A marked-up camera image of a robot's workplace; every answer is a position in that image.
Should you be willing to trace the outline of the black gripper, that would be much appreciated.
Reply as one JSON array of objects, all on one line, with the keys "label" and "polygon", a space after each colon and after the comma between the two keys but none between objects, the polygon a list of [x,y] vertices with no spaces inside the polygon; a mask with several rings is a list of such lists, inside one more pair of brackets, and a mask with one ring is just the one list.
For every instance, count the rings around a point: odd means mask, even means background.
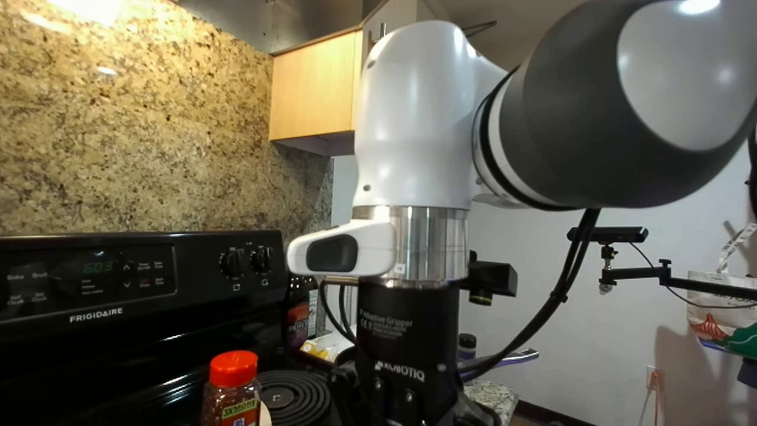
[{"label": "black gripper", "polygon": [[500,415],[464,392],[456,371],[454,286],[357,288],[357,357],[334,376],[340,426],[500,426]]}]

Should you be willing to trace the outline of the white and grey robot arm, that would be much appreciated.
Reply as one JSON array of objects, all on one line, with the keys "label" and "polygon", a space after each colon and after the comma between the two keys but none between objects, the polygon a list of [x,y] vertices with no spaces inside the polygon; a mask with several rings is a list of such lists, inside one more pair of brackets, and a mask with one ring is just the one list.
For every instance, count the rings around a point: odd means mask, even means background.
[{"label": "white and grey robot arm", "polygon": [[340,426],[500,426],[465,397],[458,292],[477,202],[575,210],[582,257],[605,208],[656,208],[714,179],[755,126],[757,0],[582,0],[513,68],[449,22],[384,36],[361,68],[348,223],[286,265],[357,284]]}]

